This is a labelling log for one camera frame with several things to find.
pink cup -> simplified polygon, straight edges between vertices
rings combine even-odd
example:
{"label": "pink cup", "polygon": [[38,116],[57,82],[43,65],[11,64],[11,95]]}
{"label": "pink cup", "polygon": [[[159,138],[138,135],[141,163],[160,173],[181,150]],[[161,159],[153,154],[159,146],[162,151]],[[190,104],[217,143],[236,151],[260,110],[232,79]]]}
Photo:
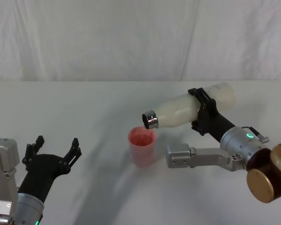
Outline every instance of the pink cup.
{"label": "pink cup", "polygon": [[139,167],[147,167],[153,163],[153,151],[156,135],[152,129],[135,127],[128,134],[132,161]]}

plastic bottle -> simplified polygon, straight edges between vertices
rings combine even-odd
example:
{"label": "plastic bottle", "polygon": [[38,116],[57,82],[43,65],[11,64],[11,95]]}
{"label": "plastic bottle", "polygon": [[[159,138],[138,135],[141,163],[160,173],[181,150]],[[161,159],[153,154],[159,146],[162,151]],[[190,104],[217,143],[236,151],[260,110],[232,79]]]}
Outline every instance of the plastic bottle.
{"label": "plastic bottle", "polygon": [[[235,91],[229,83],[212,85],[204,90],[216,100],[220,112],[232,108],[235,104]],[[196,120],[199,108],[199,101],[186,93],[144,113],[142,120],[147,129],[174,128]]]}

metal arm segment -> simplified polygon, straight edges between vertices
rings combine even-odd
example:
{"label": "metal arm segment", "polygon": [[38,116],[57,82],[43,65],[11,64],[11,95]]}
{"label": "metal arm segment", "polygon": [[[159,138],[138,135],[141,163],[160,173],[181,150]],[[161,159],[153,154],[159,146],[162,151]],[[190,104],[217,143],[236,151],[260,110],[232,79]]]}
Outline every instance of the metal arm segment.
{"label": "metal arm segment", "polygon": [[0,138],[0,225],[10,222],[17,203],[15,183],[16,166],[19,164],[15,140]]}
{"label": "metal arm segment", "polygon": [[166,158],[169,168],[218,165],[229,171],[244,169],[240,155],[230,155],[219,148],[196,149],[186,143],[168,145]]}

white table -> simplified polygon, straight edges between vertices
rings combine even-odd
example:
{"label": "white table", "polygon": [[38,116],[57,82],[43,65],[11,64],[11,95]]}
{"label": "white table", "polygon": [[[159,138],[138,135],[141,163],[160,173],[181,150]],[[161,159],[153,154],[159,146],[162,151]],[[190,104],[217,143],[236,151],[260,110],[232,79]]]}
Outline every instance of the white table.
{"label": "white table", "polygon": [[[127,154],[128,131],[158,102],[215,82],[0,82],[0,137],[14,138],[20,159],[43,135],[39,153],[64,156],[78,137],[82,157],[58,177],[45,201],[43,225],[281,225],[281,199],[257,201],[246,172],[216,166],[169,169],[167,143],[218,147],[186,124],[156,130],[154,165],[138,169]],[[231,82],[236,106],[222,114],[281,143],[281,81]],[[26,172],[17,167],[20,184]]]}

white backdrop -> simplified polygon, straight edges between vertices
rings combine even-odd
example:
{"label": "white backdrop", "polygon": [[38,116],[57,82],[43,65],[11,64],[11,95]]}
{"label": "white backdrop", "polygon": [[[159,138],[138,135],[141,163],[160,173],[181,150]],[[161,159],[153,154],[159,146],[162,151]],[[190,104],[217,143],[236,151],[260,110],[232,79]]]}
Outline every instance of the white backdrop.
{"label": "white backdrop", "polygon": [[0,80],[281,79],[281,0],[0,0]]}

